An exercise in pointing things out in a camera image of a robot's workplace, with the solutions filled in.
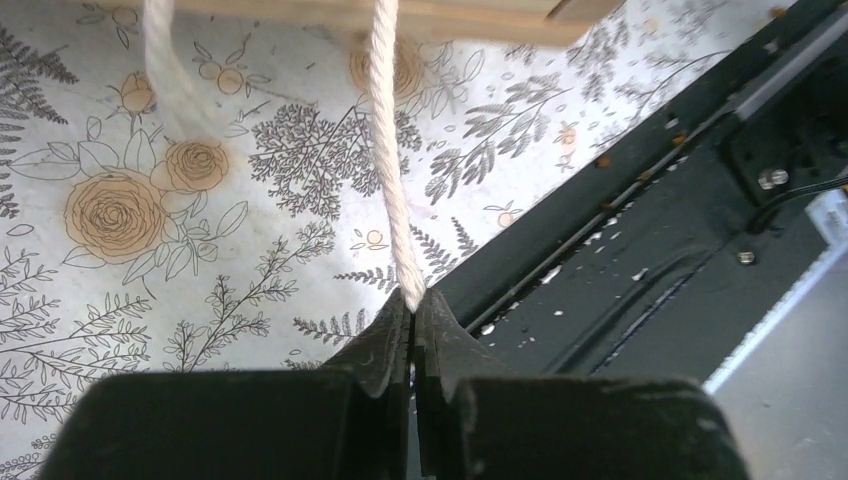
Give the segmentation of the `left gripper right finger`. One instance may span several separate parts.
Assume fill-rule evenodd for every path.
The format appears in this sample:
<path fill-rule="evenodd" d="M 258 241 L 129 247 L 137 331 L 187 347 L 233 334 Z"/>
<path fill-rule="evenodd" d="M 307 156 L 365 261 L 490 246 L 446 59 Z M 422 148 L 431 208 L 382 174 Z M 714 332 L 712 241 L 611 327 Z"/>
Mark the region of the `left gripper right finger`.
<path fill-rule="evenodd" d="M 422 473 L 434 479 L 746 479 L 713 399 L 683 378 L 524 376 L 427 291 L 416 310 Z"/>

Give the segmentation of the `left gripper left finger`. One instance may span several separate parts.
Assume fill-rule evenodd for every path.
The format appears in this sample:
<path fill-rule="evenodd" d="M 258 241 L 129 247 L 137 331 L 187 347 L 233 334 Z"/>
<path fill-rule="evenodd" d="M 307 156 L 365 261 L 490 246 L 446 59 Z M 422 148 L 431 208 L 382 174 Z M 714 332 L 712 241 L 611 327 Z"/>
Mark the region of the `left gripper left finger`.
<path fill-rule="evenodd" d="M 401 479 L 412 313 L 394 292 L 321 367 L 137 373 L 93 385 L 44 479 Z"/>

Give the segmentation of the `pink patterned bed cushion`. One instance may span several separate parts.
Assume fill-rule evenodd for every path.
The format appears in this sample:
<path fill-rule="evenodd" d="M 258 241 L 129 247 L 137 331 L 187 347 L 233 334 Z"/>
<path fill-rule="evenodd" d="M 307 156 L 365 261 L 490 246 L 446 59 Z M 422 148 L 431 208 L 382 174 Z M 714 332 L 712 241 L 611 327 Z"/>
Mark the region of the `pink patterned bed cushion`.
<path fill-rule="evenodd" d="M 389 219 L 391 251 L 406 307 L 418 310 L 427 285 L 416 261 L 404 191 L 395 121 L 394 73 L 397 1 L 377 1 L 369 35 L 367 92 L 373 104 L 373 162 Z M 173 1 L 143 3 L 145 72 L 163 123 L 179 140 L 212 139 L 221 125 L 216 109 L 200 93 L 178 59 L 172 40 Z"/>

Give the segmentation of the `wooden pet bed frame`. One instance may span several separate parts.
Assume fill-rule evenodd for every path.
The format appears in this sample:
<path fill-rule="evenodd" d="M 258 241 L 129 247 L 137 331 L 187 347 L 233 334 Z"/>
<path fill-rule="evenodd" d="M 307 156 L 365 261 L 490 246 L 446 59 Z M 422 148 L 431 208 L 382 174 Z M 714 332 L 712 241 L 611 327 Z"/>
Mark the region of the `wooden pet bed frame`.
<path fill-rule="evenodd" d="M 373 1 L 178 1 L 182 10 L 366 31 Z M 567 47 L 621 1 L 411 1 L 398 3 L 398 31 L 418 39 L 487 40 Z"/>

